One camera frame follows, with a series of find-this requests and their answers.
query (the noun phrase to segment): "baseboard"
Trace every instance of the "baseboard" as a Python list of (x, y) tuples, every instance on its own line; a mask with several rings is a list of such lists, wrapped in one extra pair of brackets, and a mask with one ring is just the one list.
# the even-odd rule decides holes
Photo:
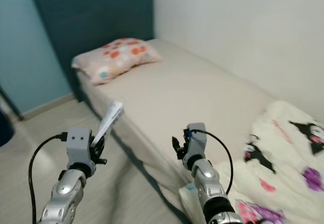
[(68, 101), (71, 101), (74, 99), (74, 95), (72, 93), (67, 94), (61, 98), (55, 99), (53, 101), (50, 101), (46, 104), (40, 105), (32, 110), (29, 110), (22, 114), (22, 116), (25, 118), (25, 120), (31, 119), (39, 114), (42, 114), (50, 109), (53, 109), (57, 106), (60, 106)]

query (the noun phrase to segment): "orange polka dot pillow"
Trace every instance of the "orange polka dot pillow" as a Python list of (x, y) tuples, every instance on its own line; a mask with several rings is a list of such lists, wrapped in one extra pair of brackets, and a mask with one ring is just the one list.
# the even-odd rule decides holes
[(98, 85), (110, 82), (134, 66), (160, 60), (160, 55), (148, 43), (135, 38), (121, 38), (76, 56), (72, 68), (82, 70), (93, 84)]

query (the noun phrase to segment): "blanket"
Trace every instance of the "blanket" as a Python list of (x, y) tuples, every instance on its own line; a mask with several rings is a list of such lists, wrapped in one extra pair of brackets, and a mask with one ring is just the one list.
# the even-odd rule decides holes
[[(228, 162), (214, 167), (226, 189)], [(277, 101), (253, 124), (228, 197), (245, 223), (323, 223), (323, 173), (324, 125)]]

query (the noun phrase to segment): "bed frame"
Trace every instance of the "bed frame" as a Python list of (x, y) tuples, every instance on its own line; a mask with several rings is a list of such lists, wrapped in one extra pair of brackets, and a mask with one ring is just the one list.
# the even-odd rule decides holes
[[(72, 58), (122, 37), (153, 39), (153, 0), (34, 1), (71, 90), (100, 118), (80, 88), (76, 71), (71, 68)], [(111, 134), (167, 207), (182, 223), (191, 224), (186, 215), (165, 198), (157, 181), (145, 170), (143, 162), (136, 158), (115, 131)]]

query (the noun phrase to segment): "black cartoon character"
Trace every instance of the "black cartoon character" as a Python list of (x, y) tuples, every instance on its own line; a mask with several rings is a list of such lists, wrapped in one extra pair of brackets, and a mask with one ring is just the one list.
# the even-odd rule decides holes
[(313, 155), (324, 149), (324, 128), (313, 123), (300, 124), (291, 121), (289, 121), (289, 123), (297, 127), (298, 130), (309, 139)]
[(245, 146), (244, 162), (248, 162), (252, 159), (257, 159), (262, 166), (268, 168), (274, 174), (276, 174), (276, 171), (273, 169), (272, 163), (263, 156), (261, 150), (255, 145), (255, 142), (257, 142), (258, 140), (259, 137), (251, 135), (251, 139)]

